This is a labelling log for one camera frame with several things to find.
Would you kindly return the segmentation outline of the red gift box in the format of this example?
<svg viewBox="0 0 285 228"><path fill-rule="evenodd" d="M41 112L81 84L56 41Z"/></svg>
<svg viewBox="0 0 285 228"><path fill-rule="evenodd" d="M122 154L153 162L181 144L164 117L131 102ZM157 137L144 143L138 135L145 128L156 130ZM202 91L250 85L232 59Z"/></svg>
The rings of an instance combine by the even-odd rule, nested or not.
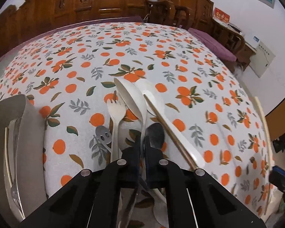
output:
<svg viewBox="0 0 285 228"><path fill-rule="evenodd" d="M216 21L228 24L230 21L230 16L224 11L215 7L213 11L213 19L215 19Z"/></svg>

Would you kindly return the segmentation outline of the white plastic fork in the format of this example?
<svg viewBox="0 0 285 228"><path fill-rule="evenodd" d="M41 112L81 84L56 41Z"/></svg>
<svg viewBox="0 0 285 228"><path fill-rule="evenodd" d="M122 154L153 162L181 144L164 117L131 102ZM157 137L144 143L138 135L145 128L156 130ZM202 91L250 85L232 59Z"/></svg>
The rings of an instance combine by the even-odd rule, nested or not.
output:
<svg viewBox="0 0 285 228"><path fill-rule="evenodd" d="M110 162L119 159L119 147L118 147L118 127L119 123L126 115L126 105L124 101L118 97L117 101L107 101L109 116L113 121L112 130L112 143L111 143L111 159Z"/></svg>

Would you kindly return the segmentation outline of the white wall cabinet door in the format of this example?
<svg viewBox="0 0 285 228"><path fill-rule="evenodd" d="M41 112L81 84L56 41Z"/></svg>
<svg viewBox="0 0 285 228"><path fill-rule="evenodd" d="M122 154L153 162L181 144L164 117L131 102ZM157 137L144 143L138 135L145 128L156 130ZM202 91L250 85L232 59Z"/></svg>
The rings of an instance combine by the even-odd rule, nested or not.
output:
<svg viewBox="0 0 285 228"><path fill-rule="evenodd" d="M275 54L262 41L260 41L258 47L256 48L256 54L250 58L251 61L249 66L252 68L257 77L260 78L275 57Z"/></svg>

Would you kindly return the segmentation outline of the white ladle spoon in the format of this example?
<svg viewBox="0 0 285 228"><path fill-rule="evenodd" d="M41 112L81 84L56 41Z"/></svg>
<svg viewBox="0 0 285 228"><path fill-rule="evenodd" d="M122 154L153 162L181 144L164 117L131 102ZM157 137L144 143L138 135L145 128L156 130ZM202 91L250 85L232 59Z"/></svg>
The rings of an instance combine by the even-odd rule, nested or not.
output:
<svg viewBox="0 0 285 228"><path fill-rule="evenodd" d="M143 141L145 137L146 120L147 120L147 106L141 91L135 84L122 78L114 78L115 86L130 111L142 123L140 136L140 151L143 153Z"/></svg>

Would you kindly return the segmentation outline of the grey metal rectangular tray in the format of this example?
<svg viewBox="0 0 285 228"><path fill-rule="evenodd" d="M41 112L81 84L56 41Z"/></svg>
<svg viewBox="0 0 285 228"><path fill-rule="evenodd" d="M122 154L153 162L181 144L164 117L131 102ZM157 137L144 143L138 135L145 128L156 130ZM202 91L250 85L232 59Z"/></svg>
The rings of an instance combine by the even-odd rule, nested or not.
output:
<svg viewBox="0 0 285 228"><path fill-rule="evenodd" d="M17 227L46 199L45 119L26 95L0 101L0 215Z"/></svg>

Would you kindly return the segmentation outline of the carved wooden sofa bench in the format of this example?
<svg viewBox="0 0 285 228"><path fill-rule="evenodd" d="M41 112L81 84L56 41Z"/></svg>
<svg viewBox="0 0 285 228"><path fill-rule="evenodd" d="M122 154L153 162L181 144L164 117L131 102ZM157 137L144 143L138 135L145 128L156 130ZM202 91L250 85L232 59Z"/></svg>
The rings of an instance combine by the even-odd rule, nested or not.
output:
<svg viewBox="0 0 285 228"><path fill-rule="evenodd" d="M0 14L0 57L38 35L75 23L115 17L144 18L168 25L174 19L172 2L149 0L25 0Z"/></svg>

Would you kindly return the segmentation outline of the orange print tablecloth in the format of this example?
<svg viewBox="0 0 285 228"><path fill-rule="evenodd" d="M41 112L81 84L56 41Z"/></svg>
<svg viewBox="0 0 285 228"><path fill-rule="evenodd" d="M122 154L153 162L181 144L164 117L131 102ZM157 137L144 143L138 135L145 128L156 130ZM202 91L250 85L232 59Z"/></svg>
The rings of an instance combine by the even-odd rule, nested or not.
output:
<svg viewBox="0 0 285 228"><path fill-rule="evenodd" d="M105 126L112 134L107 101L121 98L114 78L150 81L163 98L167 118L204 158L204 168L197 169L265 219L272 154L253 99L188 31L149 23L101 23L48 33L21 48L1 76L0 101L24 94L45 119L47 199L77 176L112 163L95 130ZM160 121L147 110L146 129L153 123ZM119 159L141 128L126 106L118 127ZM163 129L163 158L194 170Z"/></svg>

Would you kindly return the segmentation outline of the white device on table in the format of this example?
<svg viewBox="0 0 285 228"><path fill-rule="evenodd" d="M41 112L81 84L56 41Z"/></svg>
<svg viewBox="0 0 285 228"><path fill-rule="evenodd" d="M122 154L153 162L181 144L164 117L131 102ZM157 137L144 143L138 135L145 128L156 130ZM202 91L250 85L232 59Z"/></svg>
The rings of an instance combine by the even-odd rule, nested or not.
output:
<svg viewBox="0 0 285 228"><path fill-rule="evenodd" d="M260 44L260 39L257 36L252 36L251 41L250 41L250 45L253 48L256 48L259 46L259 44Z"/></svg>

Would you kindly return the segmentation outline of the wooden side table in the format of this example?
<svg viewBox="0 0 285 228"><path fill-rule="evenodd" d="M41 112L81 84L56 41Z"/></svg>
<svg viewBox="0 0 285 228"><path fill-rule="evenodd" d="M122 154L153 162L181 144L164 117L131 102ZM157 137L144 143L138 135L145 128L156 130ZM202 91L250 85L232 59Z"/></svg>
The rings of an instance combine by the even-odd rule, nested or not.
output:
<svg viewBox="0 0 285 228"><path fill-rule="evenodd" d="M256 50L244 40L243 36L233 30L228 32L227 46L244 70L249 66L251 57L256 55Z"/></svg>

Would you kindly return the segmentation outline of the white long spoon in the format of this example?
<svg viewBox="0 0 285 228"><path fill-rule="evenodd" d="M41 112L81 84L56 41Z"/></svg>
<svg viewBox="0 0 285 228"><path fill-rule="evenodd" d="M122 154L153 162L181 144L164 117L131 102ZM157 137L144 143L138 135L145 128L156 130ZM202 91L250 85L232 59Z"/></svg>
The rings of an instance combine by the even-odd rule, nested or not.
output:
<svg viewBox="0 0 285 228"><path fill-rule="evenodd" d="M205 160L202 155L167 118L163 98L155 86L147 79L139 79L135 82L135 85L145 98L147 110L151 114L156 115L180 153L188 162L188 165L194 169L204 168Z"/></svg>

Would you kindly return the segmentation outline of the black round spoon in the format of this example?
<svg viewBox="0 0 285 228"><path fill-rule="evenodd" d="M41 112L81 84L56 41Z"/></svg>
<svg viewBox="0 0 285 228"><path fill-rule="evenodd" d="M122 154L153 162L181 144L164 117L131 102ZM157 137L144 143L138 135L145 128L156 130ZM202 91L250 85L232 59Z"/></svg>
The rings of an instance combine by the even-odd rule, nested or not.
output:
<svg viewBox="0 0 285 228"><path fill-rule="evenodd" d="M146 136L149 138L150 146L161 150L165 142L165 133L160 123L153 123L146 129Z"/></svg>

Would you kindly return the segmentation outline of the silver slotted spoon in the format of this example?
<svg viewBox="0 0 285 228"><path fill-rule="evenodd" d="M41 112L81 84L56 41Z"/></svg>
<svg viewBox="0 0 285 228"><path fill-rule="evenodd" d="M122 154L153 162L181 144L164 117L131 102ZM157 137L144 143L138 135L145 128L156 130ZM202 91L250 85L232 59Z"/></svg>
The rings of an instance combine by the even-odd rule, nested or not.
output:
<svg viewBox="0 0 285 228"><path fill-rule="evenodd" d="M110 130L106 128L105 126L97 126L95 133L96 133L96 138L99 140L99 142L109 152L111 152L111 148L109 147L109 144L112 142L112 135L110 133Z"/></svg>

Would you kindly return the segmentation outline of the brown chopstick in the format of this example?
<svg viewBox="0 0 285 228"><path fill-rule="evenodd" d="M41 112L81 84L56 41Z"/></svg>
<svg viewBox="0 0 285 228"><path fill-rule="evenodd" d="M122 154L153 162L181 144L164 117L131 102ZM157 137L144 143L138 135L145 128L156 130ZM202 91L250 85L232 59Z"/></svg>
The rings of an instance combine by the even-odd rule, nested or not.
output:
<svg viewBox="0 0 285 228"><path fill-rule="evenodd" d="M154 96L150 92L146 92L143 96L158 117L163 127L166 129L168 135L178 150L188 162L189 166L193 169L204 167L204 159L201 157L200 153L192 146L192 144L179 131L179 129L177 129L176 126L165 116L164 109L162 109L161 106L158 106Z"/></svg>

